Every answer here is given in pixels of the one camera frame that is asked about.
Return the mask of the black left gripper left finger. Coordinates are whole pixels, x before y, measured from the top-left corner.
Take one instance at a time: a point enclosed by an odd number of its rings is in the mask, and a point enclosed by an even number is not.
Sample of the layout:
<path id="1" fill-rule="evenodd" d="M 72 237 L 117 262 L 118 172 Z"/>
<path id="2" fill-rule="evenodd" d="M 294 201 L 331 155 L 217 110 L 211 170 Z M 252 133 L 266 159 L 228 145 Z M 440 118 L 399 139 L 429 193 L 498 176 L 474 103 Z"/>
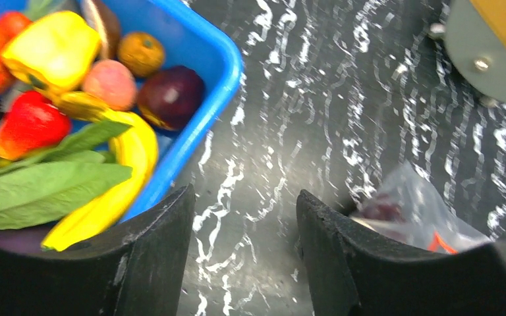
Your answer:
<path id="1" fill-rule="evenodd" d="M 192 186 L 64 251 L 49 225 L 0 230 L 0 315 L 175 315 L 194 217 Z"/>

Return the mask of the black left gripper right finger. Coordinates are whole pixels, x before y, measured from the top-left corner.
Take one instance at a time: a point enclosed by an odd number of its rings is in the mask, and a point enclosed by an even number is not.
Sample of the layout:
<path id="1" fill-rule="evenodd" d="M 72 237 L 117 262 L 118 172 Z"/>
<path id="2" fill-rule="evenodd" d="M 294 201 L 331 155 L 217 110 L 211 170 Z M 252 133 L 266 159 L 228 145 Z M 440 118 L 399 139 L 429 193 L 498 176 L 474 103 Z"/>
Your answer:
<path id="1" fill-rule="evenodd" d="M 506 315 L 506 241 L 454 255 L 422 250 L 307 190 L 296 217 L 316 315 Z"/>

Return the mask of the red toy grapes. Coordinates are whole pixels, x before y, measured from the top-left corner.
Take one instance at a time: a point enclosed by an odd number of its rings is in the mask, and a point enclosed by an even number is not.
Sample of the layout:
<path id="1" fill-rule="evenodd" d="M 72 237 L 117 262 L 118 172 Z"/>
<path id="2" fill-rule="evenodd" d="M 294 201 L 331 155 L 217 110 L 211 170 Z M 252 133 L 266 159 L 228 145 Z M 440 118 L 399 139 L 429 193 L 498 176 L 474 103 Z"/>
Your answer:
<path id="1" fill-rule="evenodd" d="M 366 200 L 360 210 L 361 217 L 378 221 L 405 223 L 402 208 L 388 194 L 381 193 Z"/>

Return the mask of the clear zip bag orange zipper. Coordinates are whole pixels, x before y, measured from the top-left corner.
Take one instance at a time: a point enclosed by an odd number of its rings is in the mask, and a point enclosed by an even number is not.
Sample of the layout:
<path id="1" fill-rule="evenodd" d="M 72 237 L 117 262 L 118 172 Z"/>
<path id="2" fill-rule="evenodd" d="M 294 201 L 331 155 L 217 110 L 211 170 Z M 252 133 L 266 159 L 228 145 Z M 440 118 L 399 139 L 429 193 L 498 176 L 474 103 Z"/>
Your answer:
<path id="1" fill-rule="evenodd" d="M 452 213 L 435 187 L 409 162 L 392 171 L 370 198 L 381 193 L 401 206 L 405 223 L 361 217 L 366 200 L 350 218 L 392 240 L 436 253 L 456 254 L 492 241 Z"/>

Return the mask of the yellow toy banana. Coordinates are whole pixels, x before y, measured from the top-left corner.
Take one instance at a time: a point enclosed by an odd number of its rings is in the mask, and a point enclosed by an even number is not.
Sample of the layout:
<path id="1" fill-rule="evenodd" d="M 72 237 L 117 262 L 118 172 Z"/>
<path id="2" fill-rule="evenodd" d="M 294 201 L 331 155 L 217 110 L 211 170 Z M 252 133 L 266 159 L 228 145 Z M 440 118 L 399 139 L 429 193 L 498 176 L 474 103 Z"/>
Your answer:
<path id="1" fill-rule="evenodd" d="M 126 213 L 152 175 L 159 146 L 152 127 L 139 115 L 114 110 L 86 92 L 64 93 L 58 106 L 74 119 L 128 126 L 118 136 L 106 136 L 115 160 L 92 165 L 92 177 L 83 187 L 97 196 L 61 219 L 41 242 L 45 250 L 63 251 L 107 230 Z"/>

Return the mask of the red toy pepper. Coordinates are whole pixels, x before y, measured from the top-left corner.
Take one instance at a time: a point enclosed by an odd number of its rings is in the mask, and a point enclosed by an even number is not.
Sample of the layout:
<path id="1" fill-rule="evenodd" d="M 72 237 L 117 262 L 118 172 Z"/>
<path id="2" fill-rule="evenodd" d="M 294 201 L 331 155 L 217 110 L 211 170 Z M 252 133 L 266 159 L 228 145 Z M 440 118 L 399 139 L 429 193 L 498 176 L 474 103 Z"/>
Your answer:
<path id="1" fill-rule="evenodd" d="M 57 145 L 72 128 L 50 99 L 30 90 L 12 103 L 0 126 L 0 158 L 16 161 L 33 150 Z"/>

